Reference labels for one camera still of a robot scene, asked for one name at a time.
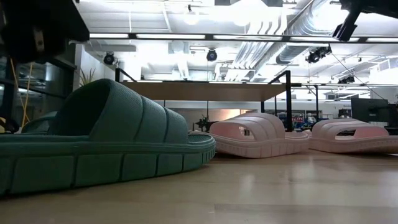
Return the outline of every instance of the pink slide sandal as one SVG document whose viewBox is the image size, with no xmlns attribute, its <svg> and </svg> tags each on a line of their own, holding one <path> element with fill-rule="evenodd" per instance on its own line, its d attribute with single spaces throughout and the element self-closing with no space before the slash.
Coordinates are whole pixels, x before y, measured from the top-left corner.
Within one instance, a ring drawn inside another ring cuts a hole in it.
<svg viewBox="0 0 398 224">
<path fill-rule="evenodd" d="M 211 125 L 217 152 L 265 158 L 308 149 L 305 133 L 285 133 L 282 121 L 271 114 L 246 113 Z"/>
<path fill-rule="evenodd" d="M 337 136 L 355 131 L 353 136 Z M 356 119 L 330 119 L 314 125 L 310 149 L 334 153 L 398 153 L 398 136 Z"/>
</svg>

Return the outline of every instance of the slide sandal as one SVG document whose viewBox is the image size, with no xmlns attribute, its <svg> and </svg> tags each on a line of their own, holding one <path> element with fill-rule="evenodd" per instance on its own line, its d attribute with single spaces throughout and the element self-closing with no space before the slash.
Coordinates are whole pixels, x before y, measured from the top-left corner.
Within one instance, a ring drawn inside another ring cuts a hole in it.
<svg viewBox="0 0 398 224">
<path fill-rule="evenodd" d="M 352 136 L 339 133 L 354 131 Z M 334 153 L 398 153 L 398 136 L 356 119 L 330 119 L 314 125 L 310 148 Z"/>
<path fill-rule="evenodd" d="M 68 189 L 199 168 L 215 140 L 112 80 L 74 91 L 47 134 L 0 136 L 0 195 Z"/>
<path fill-rule="evenodd" d="M 210 127 L 217 152 L 247 158 L 293 154 L 308 149 L 308 135 L 285 133 L 282 121 L 265 113 L 245 113 Z"/>
<path fill-rule="evenodd" d="M 50 122 L 55 118 L 57 112 L 49 112 L 33 121 L 28 122 L 22 128 L 21 133 L 29 133 L 29 134 L 45 134 L 49 131 Z"/>
</svg>

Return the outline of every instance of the yellow cable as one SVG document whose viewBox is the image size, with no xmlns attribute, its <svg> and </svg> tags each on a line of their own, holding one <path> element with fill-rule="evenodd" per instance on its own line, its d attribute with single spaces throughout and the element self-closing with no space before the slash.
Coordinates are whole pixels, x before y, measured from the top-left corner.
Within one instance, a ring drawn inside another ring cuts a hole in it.
<svg viewBox="0 0 398 224">
<path fill-rule="evenodd" d="M 27 79 L 27 88 L 26 88 L 26 99 L 25 99 L 25 107 L 24 107 L 24 119 L 22 119 L 22 128 L 25 126 L 25 117 L 26 115 L 26 108 L 27 108 L 27 100 L 29 99 L 29 87 L 30 87 L 30 76 L 32 76 L 32 69 L 33 69 L 33 63 L 30 63 L 30 71 L 29 71 L 29 77 Z"/>
<path fill-rule="evenodd" d="M 19 87 L 18 87 L 18 79 L 17 79 L 17 75 L 15 74 L 15 68 L 14 68 L 14 62 L 11 59 L 11 67 L 12 67 L 12 74 L 14 75 L 14 81 L 15 81 L 15 86 L 17 88 L 17 90 L 19 91 Z M 22 95 L 19 94 L 19 99 L 21 100 L 21 105 L 22 108 L 25 110 L 25 106 L 24 106 L 24 101 L 22 100 Z M 28 120 L 28 122 L 30 121 L 28 116 L 25 114 L 24 118 L 26 117 L 26 119 Z"/>
</svg>

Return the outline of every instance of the cable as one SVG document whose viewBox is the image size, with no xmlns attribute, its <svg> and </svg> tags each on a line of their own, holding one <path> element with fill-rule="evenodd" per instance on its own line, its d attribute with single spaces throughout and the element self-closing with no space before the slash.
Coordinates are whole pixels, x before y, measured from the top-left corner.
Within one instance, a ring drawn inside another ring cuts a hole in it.
<svg viewBox="0 0 398 224">
<path fill-rule="evenodd" d="M 14 62 L 12 61 L 12 58 L 11 58 L 11 67 L 12 67 L 12 74 L 14 75 L 15 86 L 16 86 L 17 90 L 19 91 L 18 79 L 17 79 L 17 75 L 15 74 Z M 22 100 L 22 95 L 21 94 L 19 94 L 19 99 L 21 100 L 22 108 L 25 110 L 24 101 Z M 29 117 L 26 114 L 25 114 L 25 117 L 26 117 L 26 119 L 29 122 L 30 119 L 29 119 Z"/>
<path fill-rule="evenodd" d="M 25 99 L 25 107 L 24 107 L 24 119 L 22 119 L 22 128 L 24 128 L 24 126 L 25 126 L 25 117 L 27 117 L 26 108 L 27 108 L 27 100 L 29 99 L 29 87 L 30 87 L 30 77 L 32 76 L 32 69 L 33 69 L 33 63 L 31 62 L 29 77 L 27 79 L 26 99 Z"/>
<path fill-rule="evenodd" d="M 364 86 L 366 86 L 366 88 L 368 88 L 371 92 L 373 92 L 374 94 L 376 94 L 376 95 L 377 95 L 378 97 L 380 97 L 381 99 L 386 100 L 386 99 L 384 99 L 381 95 L 379 95 L 379 94 L 376 93 L 374 90 L 372 90 L 372 88 L 368 87 L 367 84 L 366 84 L 365 82 L 362 82 L 353 72 L 351 72 L 351 71 L 343 64 L 343 62 L 341 62 L 341 61 L 336 57 L 336 55 L 334 55 L 333 53 L 331 53 L 331 54 L 334 56 L 334 58 L 336 58 L 336 60 L 337 60 L 348 72 L 350 72 L 350 74 L 352 74 L 352 76 L 354 76 L 358 81 L 360 81 Z"/>
</svg>

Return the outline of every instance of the wooden floor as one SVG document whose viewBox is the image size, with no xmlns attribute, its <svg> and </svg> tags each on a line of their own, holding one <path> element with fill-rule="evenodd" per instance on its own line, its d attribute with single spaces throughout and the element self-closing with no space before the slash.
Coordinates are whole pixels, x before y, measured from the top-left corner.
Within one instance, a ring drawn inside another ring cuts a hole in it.
<svg viewBox="0 0 398 224">
<path fill-rule="evenodd" d="M 398 223 L 398 156 L 223 156 L 184 174 L 2 199 L 0 223 Z"/>
</svg>

